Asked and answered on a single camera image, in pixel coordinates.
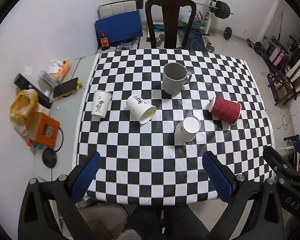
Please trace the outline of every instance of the mug handle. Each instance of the mug handle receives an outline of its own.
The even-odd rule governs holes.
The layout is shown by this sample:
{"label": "mug handle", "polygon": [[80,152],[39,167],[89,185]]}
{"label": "mug handle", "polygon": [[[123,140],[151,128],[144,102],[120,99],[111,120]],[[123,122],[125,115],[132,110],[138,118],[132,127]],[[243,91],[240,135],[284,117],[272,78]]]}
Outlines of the mug handle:
{"label": "mug handle", "polygon": [[189,84],[190,80],[191,80],[192,74],[189,75],[188,79],[183,83],[183,85],[187,85]]}

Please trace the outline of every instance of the white paper cup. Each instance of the white paper cup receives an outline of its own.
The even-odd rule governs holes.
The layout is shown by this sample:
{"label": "white paper cup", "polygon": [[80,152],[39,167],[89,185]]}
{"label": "white paper cup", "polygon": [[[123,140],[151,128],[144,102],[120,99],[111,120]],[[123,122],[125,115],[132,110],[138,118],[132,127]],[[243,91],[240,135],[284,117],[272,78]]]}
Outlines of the white paper cup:
{"label": "white paper cup", "polygon": [[112,94],[103,90],[94,91],[91,115],[104,118],[107,115]]}
{"label": "white paper cup", "polygon": [[144,99],[131,95],[126,101],[126,106],[137,118],[140,124],[145,124],[154,116],[157,108],[145,102]]}
{"label": "white paper cup", "polygon": [[179,123],[176,127],[176,138],[181,142],[190,142],[195,138],[197,132],[201,128],[200,120],[193,116],[187,116],[184,120]]}

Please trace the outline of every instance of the gray mug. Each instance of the gray mug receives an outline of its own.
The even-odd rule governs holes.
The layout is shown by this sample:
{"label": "gray mug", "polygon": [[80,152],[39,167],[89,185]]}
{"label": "gray mug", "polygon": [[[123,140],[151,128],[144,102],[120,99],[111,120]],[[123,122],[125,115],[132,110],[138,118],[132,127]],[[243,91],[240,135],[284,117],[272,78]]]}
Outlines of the gray mug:
{"label": "gray mug", "polygon": [[189,84],[191,76],[187,77],[187,69],[179,63],[168,63],[163,67],[163,90],[169,95],[177,95],[183,85]]}

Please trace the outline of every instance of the orange box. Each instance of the orange box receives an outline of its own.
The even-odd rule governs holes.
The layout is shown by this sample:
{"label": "orange box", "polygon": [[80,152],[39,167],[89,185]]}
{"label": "orange box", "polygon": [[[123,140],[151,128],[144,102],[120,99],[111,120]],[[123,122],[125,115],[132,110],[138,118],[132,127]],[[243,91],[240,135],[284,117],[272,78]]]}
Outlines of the orange box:
{"label": "orange box", "polygon": [[27,137],[46,146],[55,146],[60,123],[46,114],[35,112],[28,128]]}

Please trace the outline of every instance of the bottle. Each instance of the bottle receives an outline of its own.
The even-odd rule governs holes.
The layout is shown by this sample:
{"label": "bottle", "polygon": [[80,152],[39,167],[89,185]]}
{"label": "bottle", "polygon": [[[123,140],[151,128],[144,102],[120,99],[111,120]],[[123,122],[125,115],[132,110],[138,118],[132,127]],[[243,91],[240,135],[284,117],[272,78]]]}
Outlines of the bottle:
{"label": "bottle", "polygon": [[109,39],[108,39],[107,36],[104,35],[104,31],[101,31],[100,42],[101,42],[101,49],[102,50],[106,50],[106,49],[110,48]]}

